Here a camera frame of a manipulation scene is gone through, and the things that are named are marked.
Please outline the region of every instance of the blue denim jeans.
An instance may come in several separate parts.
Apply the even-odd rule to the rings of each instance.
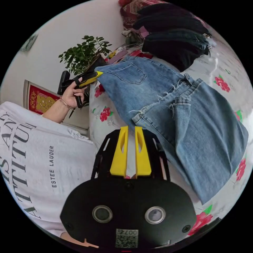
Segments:
[[[96,70],[104,73],[98,81],[126,124],[156,134],[202,204],[209,201],[247,146],[248,132],[227,100],[201,79],[147,58],[126,57]]]

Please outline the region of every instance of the jeans back pocket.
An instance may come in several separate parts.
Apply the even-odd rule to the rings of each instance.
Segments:
[[[120,80],[128,84],[141,84],[147,76],[140,68],[133,63],[125,62],[127,65],[116,70],[110,70],[111,73],[117,76]]]

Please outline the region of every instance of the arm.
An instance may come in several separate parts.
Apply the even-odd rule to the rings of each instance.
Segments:
[[[84,101],[84,91],[86,88],[75,90],[75,87],[76,83],[73,82],[65,90],[61,99],[57,100],[42,116],[56,123],[62,123],[68,111],[77,107],[76,96],[80,96],[82,102]]]
[[[70,109],[57,100],[42,116],[56,123],[62,123]]]

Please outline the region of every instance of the sticker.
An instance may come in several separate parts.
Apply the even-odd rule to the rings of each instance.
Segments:
[[[137,248],[139,230],[116,229],[116,248]]]

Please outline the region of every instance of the hand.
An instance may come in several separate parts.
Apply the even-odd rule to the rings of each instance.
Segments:
[[[81,101],[83,103],[84,101],[84,91],[87,89],[87,87],[82,89],[74,89],[76,87],[75,81],[64,91],[62,95],[62,100],[70,107],[76,108],[77,102],[76,102],[76,96],[81,97]]]

